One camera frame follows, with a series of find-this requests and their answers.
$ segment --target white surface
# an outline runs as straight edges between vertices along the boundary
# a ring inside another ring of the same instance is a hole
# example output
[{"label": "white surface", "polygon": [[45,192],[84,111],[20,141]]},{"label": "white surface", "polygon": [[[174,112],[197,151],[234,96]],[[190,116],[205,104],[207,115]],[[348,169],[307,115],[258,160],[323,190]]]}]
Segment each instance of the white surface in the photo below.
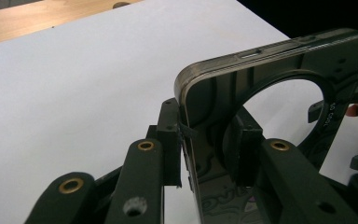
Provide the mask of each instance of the white surface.
[{"label": "white surface", "polygon": [[[0,223],[60,175],[120,166],[187,65],[286,38],[233,0],[147,0],[0,43]],[[197,223],[183,183],[166,223]]]}]

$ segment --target magnetic ring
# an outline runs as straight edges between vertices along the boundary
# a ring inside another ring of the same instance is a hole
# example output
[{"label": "magnetic ring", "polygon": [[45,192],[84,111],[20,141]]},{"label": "magnetic ring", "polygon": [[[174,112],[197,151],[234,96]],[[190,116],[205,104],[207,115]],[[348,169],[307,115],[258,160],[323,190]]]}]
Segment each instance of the magnetic ring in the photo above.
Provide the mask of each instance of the magnetic ring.
[{"label": "magnetic ring", "polygon": [[273,141],[271,142],[271,147],[280,150],[280,151],[287,151],[289,150],[289,146],[287,146],[287,144],[285,144],[284,142],[281,141]]},{"label": "magnetic ring", "polygon": [[80,178],[71,178],[63,181],[59,186],[60,193],[70,194],[78,191],[84,185],[84,181]]},{"label": "magnetic ring", "polygon": [[150,141],[143,141],[140,144],[138,144],[138,149],[143,150],[143,151],[147,151],[154,148],[154,143],[150,142]]}]

